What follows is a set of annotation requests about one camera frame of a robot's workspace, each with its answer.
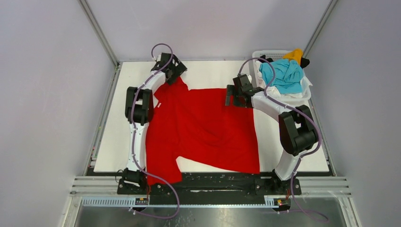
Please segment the red t shirt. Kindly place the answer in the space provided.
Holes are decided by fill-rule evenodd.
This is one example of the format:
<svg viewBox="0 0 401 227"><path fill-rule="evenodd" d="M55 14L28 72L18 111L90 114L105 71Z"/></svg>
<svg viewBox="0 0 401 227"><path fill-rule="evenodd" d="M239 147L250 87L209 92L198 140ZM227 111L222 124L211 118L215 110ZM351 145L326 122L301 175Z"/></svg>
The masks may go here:
<svg viewBox="0 0 401 227"><path fill-rule="evenodd" d="M177 158L249 174L260 172L251 108L227 106L224 88L162 85L146 135L148 184L182 180Z"/></svg>

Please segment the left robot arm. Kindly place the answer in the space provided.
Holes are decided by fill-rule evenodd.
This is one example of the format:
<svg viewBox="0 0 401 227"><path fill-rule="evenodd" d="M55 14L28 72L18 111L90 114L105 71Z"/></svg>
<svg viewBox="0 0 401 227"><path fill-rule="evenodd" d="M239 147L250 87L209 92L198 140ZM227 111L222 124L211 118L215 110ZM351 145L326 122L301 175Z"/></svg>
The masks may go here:
<svg viewBox="0 0 401 227"><path fill-rule="evenodd" d="M130 126L130 151L121 185L135 194L142 194L146 182L146 135L154 116L154 93L165 84L171 85L187 71L187 67L172 53L161 53L149 77L139 87L129 87L126 92L125 116Z"/></svg>

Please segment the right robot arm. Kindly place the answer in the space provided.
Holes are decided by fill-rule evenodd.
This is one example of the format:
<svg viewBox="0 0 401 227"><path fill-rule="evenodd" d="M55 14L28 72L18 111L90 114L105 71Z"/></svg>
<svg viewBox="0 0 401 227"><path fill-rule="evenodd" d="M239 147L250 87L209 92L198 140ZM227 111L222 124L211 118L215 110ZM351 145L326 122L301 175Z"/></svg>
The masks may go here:
<svg viewBox="0 0 401 227"><path fill-rule="evenodd" d="M303 157L315 153L322 142L321 133L306 105L293 106L269 96L261 87L254 87L247 75L233 78L227 85L225 105L253 108L275 119L283 153L267 186L278 195L287 192Z"/></svg>

